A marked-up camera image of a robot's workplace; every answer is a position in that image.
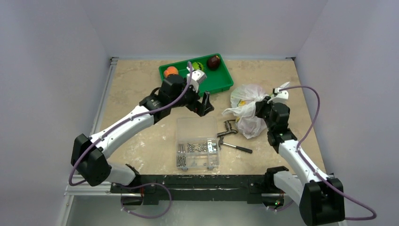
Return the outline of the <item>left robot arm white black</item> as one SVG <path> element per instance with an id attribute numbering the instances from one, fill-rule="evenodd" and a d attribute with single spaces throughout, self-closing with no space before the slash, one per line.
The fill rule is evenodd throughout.
<path id="1" fill-rule="evenodd" d="M 172 108 L 186 107 L 200 117 L 213 111 L 209 92 L 204 91 L 201 96 L 199 91 L 200 84 L 206 78 L 198 70 L 186 78 L 177 74 L 169 75 L 160 87 L 155 88 L 129 114 L 110 127 L 89 137 L 78 135 L 73 143 L 72 170 L 83 176 L 83 181 L 90 186 L 108 181 L 122 184 L 130 193 L 136 192 L 140 188 L 138 171 L 128 164 L 111 164 L 107 159 L 134 135 L 170 115 Z"/>

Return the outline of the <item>white plastic bag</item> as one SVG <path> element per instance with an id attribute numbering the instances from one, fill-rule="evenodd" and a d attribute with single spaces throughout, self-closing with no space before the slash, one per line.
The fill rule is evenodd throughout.
<path id="1" fill-rule="evenodd" d="M 255 115 L 256 102 L 262 101 L 267 96 L 268 94 L 260 85 L 240 85 L 231 92 L 231 107 L 225 109 L 222 115 L 234 115 L 235 126 L 245 138 L 257 137 L 266 129 L 266 123 Z"/>

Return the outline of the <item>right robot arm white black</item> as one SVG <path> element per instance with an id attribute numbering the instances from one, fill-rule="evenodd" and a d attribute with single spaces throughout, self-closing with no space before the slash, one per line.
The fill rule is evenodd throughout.
<path id="1" fill-rule="evenodd" d="M 283 157 L 295 174 L 269 168 L 272 173 L 264 179 L 271 192 L 283 190 L 298 205 L 307 226 L 319 226 L 345 219 L 343 184 L 334 176 L 320 170 L 299 144 L 288 126 L 290 108 L 274 103 L 270 97 L 255 103 L 255 116 L 263 119 L 268 142 Z"/>

